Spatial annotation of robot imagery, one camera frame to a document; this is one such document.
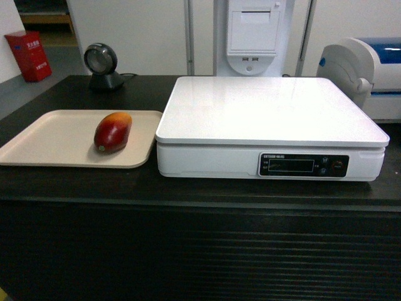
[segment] lcd display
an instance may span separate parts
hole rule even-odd
[[[269,171],[313,172],[315,160],[270,159]]]

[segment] wooden shelf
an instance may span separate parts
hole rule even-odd
[[[23,24],[68,24],[74,33],[73,23],[69,14],[29,14],[20,15]]]

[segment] white machine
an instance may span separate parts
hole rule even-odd
[[[294,0],[214,0],[214,74],[280,77]]]
[[[401,121],[401,38],[345,38],[327,46],[318,77],[330,79],[371,119]]]
[[[156,131],[169,177],[372,181],[388,135],[325,78],[182,77]]]

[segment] white wall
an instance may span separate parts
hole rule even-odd
[[[0,0],[0,83],[21,74],[5,34],[24,30],[14,0]]]
[[[108,43],[119,72],[187,74],[186,0],[68,0],[81,51]],[[190,0],[194,24],[195,75],[213,74],[213,1]],[[310,0],[296,0],[284,73],[295,75]],[[315,76],[323,48],[347,36],[401,36],[401,0],[316,0],[303,62]]]
[[[192,0],[192,15],[195,75],[213,75],[213,0]]]
[[[400,37],[401,0],[317,0],[302,75],[315,76],[327,45],[346,37]]]
[[[68,0],[81,53],[113,48],[119,73],[186,75],[183,0]]]

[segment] beige tray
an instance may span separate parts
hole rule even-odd
[[[132,116],[127,146],[99,153],[93,136],[116,110],[57,110],[44,114],[0,149],[0,165],[134,168],[149,157],[162,113],[126,110]]]

